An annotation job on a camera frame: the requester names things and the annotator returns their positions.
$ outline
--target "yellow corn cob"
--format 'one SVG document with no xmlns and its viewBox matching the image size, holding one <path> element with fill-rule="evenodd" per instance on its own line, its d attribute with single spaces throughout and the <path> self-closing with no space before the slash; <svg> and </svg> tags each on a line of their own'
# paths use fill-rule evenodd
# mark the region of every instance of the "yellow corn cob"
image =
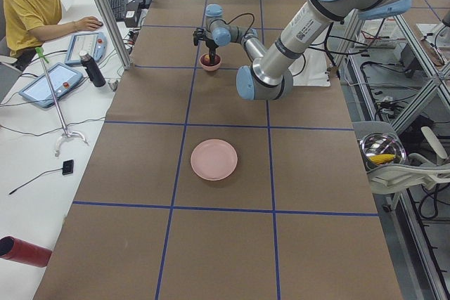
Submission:
<svg viewBox="0 0 450 300">
<path fill-rule="evenodd" d="M 386 164 L 391 162 L 395 158 L 395 155 L 393 154 L 381 154 L 381 155 L 374 155 L 370 156 L 369 159 L 373 163 L 380 165 L 380 164 Z"/>
</svg>

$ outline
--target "stainless steel bowl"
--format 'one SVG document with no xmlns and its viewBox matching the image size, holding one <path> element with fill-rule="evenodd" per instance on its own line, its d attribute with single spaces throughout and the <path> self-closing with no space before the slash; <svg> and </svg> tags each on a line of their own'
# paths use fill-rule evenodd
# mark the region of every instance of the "stainless steel bowl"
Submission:
<svg viewBox="0 0 450 300">
<path fill-rule="evenodd" d="M 406 161 L 406 151 L 401 142 L 393 135 L 387 133 L 370 133 L 359 141 L 359 145 L 363 155 L 369 160 L 371 156 L 391 154 L 395 155 L 391 163 L 404 164 Z M 372 161 L 370 162 L 374 167 L 377 166 Z"/>
</svg>

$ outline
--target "pink plate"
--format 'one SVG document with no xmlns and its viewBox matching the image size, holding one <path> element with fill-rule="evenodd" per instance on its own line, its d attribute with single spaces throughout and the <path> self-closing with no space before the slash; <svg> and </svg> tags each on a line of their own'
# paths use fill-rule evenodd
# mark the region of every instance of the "pink plate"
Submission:
<svg viewBox="0 0 450 300">
<path fill-rule="evenodd" d="M 191 154 L 194 172 L 208 181 L 218 181 L 231 175 L 238 164 L 238 154 L 230 143 L 210 139 L 197 145 Z"/>
</svg>

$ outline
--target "red tube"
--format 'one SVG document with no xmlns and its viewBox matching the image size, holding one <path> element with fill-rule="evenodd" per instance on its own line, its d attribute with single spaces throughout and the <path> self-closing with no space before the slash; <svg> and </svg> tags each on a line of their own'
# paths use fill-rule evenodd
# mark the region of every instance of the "red tube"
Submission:
<svg viewBox="0 0 450 300">
<path fill-rule="evenodd" d="M 0 258 L 45 267 L 49 263 L 51 250 L 25 242 L 14 237 L 0 240 Z"/>
</svg>

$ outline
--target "black water bottle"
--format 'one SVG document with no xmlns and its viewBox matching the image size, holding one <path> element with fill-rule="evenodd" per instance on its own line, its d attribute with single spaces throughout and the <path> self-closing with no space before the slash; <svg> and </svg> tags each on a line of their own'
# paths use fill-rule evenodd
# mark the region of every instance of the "black water bottle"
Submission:
<svg viewBox="0 0 450 300">
<path fill-rule="evenodd" d="M 82 65 L 86 70 L 89 79 L 95 87 L 103 87 L 106 84 L 105 78 L 100 72 L 96 61 L 86 51 L 80 51 L 79 57 L 82 59 Z"/>
</svg>

